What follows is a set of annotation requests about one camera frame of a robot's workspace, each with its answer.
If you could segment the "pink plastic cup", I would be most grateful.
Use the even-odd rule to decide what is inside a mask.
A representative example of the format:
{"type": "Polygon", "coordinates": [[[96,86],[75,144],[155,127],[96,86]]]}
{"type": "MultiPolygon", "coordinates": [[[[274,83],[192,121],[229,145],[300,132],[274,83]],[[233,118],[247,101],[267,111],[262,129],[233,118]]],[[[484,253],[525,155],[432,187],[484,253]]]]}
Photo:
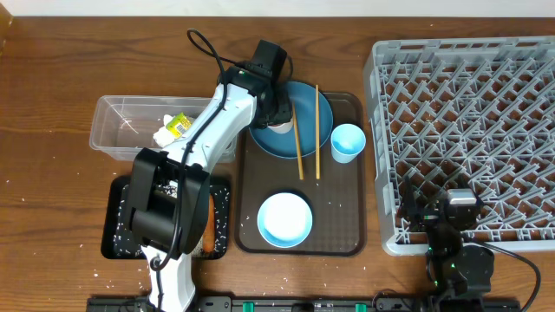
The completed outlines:
{"type": "Polygon", "coordinates": [[[269,128],[274,133],[285,134],[285,133],[288,133],[293,128],[293,123],[290,121],[287,123],[281,123],[278,125],[269,126],[269,128]]]}

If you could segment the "light blue plastic cup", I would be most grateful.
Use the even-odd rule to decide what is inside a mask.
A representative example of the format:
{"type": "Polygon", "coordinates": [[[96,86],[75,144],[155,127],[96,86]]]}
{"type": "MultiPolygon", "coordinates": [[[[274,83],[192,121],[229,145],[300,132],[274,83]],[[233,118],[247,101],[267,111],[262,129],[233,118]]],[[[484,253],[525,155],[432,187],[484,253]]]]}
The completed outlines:
{"type": "Polygon", "coordinates": [[[335,127],[330,141],[332,158],[341,164],[352,161],[366,146],[363,130],[354,124],[342,124],[335,127]]]}

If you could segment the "light blue bowl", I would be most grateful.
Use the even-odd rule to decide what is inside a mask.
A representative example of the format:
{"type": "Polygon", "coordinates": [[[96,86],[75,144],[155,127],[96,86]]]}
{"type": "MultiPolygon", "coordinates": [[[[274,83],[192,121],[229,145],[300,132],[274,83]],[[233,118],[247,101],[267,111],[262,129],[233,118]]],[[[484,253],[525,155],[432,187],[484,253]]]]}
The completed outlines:
{"type": "Polygon", "coordinates": [[[300,245],[310,235],[312,225],[313,214],[308,202],[292,192],[271,195],[258,210],[259,234],[279,249],[300,245]]]}

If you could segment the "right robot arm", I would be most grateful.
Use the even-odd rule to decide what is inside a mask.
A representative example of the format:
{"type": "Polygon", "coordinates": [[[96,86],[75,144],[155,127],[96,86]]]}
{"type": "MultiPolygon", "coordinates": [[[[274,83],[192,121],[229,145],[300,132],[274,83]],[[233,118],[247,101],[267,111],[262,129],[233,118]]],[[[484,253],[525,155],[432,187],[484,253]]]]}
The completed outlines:
{"type": "Polygon", "coordinates": [[[410,178],[397,215],[411,231],[423,231],[428,241],[426,272],[435,289],[414,303],[413,311],[483,311],[482,296],[491,290],[493,253],[465,245],[462,232],[476,223],[484,203],[461,181],[427,204],[417,201],[410,178]]]}

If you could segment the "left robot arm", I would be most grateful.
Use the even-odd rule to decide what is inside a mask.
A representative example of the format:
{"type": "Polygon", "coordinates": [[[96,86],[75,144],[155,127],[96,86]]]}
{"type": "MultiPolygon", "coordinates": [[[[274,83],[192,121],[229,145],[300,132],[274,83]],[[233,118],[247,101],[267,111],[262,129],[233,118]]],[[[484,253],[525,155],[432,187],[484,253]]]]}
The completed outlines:
{"type": "Polygon", "coordinates": [[[135,157],[124,225],[147,257],[159,311],[185,311],[193,301],[192,252],[209,215],[213,168],[246,127],[291,119],[291,103],[278,79],[282,62],[240,62],[221,72],[208,106],[192,126],[161,151],[135,157]]]}

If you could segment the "white tissue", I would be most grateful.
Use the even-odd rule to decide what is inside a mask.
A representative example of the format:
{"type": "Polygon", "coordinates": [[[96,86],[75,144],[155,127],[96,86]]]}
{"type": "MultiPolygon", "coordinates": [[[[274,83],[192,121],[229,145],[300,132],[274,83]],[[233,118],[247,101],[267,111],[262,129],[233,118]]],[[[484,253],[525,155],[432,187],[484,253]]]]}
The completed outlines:
{"type": "Polygon", "coordinates": [[[153,134],[153,139],[159,147],[166,147],[179,138],[178,133],[170,127],[174,115],[165,114],[162,118],[163,126],[153,134]]]}

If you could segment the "orange carrot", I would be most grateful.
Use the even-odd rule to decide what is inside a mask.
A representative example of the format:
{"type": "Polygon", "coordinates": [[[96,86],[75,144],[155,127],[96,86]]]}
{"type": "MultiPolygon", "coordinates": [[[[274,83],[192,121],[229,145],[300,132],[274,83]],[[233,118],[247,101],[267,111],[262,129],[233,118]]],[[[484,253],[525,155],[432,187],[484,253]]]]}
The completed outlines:
{"type": "Polygon", "coordinates": [[[208,219],[203,233],[202,250],[212,253],[215,250],[215,204],[212,195],[209,196],[208,219]]]}

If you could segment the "green yellow snack wrapper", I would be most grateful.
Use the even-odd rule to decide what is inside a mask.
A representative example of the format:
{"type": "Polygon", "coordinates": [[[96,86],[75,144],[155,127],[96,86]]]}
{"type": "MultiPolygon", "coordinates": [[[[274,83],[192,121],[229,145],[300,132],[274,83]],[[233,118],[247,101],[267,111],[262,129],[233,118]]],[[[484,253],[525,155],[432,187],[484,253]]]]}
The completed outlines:
{"type": "Polygon", "coordinates": [[[193,124],[183,113],[165,115],[164,123],[166,130],[176,139],[180,138],[193,124]]]}

